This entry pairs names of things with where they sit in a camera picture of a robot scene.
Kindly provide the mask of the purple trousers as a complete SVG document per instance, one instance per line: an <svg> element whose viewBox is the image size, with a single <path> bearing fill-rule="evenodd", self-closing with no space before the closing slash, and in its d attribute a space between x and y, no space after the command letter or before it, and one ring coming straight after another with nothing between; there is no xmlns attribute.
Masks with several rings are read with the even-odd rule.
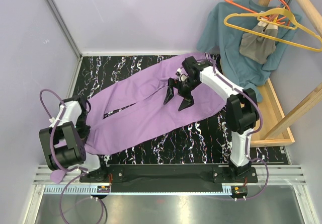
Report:
<svg viewBox="0 0 322 224"><path fill-rule="evenodd" d="M196 60L210 57L203 52L177 55L92 96L89 99L92 108L86 119L90 126L86 152L115 154L218 113L225 102L205 84L193 90L194 105L187 109L178 110L183 100L179 95L164 104L168 79L176 76L177 69L189 56Z"/></svg>

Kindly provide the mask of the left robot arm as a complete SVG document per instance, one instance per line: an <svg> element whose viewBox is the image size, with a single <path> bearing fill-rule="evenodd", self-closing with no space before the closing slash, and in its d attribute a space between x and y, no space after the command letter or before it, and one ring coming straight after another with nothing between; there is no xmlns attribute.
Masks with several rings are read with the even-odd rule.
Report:
<svg viewBox="0 0 322 224"><path fill-rule="evenodd" d="M52 118L48 128L39 131L39 139L45 156L46 164L52 173L50 179L59 184L69 170L79 169L86 172L90 179L102 182L108 178L109 170L101 164L98 155L86 152L86 140L90 127L86 125L87 114L91 110L88 100L81 96L63 100L56 118Z"/></svg>

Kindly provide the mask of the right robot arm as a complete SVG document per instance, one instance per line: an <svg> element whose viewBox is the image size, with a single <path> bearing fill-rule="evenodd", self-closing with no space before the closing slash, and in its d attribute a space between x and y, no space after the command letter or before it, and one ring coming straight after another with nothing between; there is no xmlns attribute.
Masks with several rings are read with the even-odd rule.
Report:
<svg viewBox="0 0 322 224"><path fill-rule="evenodd" d="M177 70L177 78L168 79L164 100L167 104L175 94L183 98L178 110L194 105L192 91L200 84L207 85L226 102L225 120L232 132L232 150L225 177L232 181L243 181L251 169L250 141L257 121L262 115L253 89L243 89L234 84L216 69L210 59L196 60L190 56Z"/></svg>

